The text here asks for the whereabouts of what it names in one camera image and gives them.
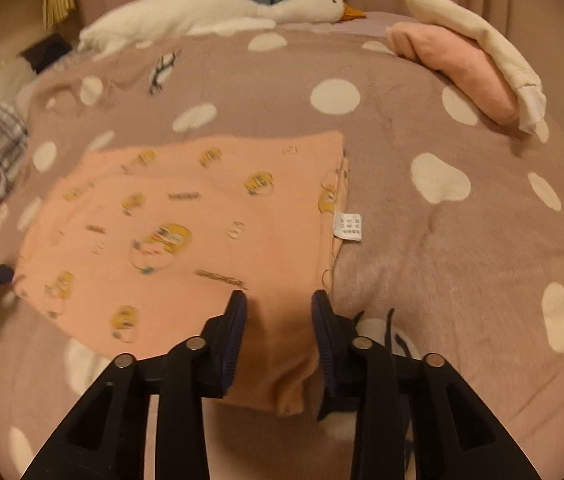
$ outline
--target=peach fabric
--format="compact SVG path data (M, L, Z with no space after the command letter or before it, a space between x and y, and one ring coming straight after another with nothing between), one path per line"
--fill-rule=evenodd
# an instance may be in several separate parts
M338 132L89 153L31 225L16 293L94 351L141 359L200 333L241 288L227 402L302 412L318 362L310 298L330 288L340 246L343 154Z
M450 78L490 119L502 126L519 116L518 99L475 41L439 25L396 23L386 29L390 48Z

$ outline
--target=clothing tag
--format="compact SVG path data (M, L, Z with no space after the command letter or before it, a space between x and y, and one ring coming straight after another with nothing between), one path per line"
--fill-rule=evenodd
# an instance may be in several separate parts
M343 240L362 241L362 216L357 213L336 211L333 218L333 234Z

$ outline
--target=metal pin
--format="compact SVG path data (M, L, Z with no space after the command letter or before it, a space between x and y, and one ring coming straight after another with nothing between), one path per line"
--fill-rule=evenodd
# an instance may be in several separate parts
M202 337L192 337L187 341L187 348L189 350L201 350L206 346L206 341Z
M435 368L441 368L446 364L446 360L440 354L429 354L426 357L426 362L428 365Z
M120 354L118 357L115 358L113 361L118 368L126 368L133 364L136 360L131 354Z
M373 346L373 341L367 337L357 337L353 340L353 346L358 350L368 350Z

